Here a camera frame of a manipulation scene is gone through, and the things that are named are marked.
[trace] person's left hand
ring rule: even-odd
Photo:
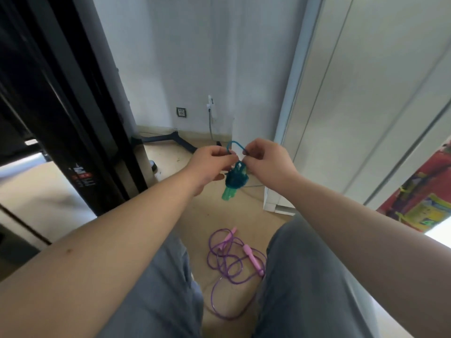
[[[222,180],[221,171],[229,171],[239,159],[234,151],[227,153],[225,147],[206,146],[197,148],[191,160],[183,169],[196,182],[196,193],[199,195],[204,186],[213,180]]]

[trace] leg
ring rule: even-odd
[[[200,337],[203,298],[171,233],[97,338]]]
[[[267,254],[255,338],[379,336],[371,297],[300,215]]]

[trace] white cabinet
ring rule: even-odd
[[[302,175],[377,208],[449,136],[450,12],[451,0],[323,1],[276,135]],[[292,207],[269,191],[276,206]]]

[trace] person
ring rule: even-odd
[[[248,169],[302,215],[268,246],[254,337],[377,337],[372,295],[414,337],[451,337],[451,251],[302,177],[256,139]],[[43,250],[0,284],[0,337],[200,337],[202,295],[172,228],[238,161],[199,148],[187,166]]]

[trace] teal rope bundle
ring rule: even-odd
[[[227,144],[227,152],[230,154],[229,148],[232,146],[232,143],[236,143],[240,148],[248,154],[246,149],[241,146],[236,141],[229,141]],[[229,200],[230,198],[235,197],[236,190],[246,185],[246,182],[249,180],[249,176],[247,175],[246,165],[242,161],[238,161],[234,168],[231,169],[225,177],[225,190],[222,194],[223,200]]]

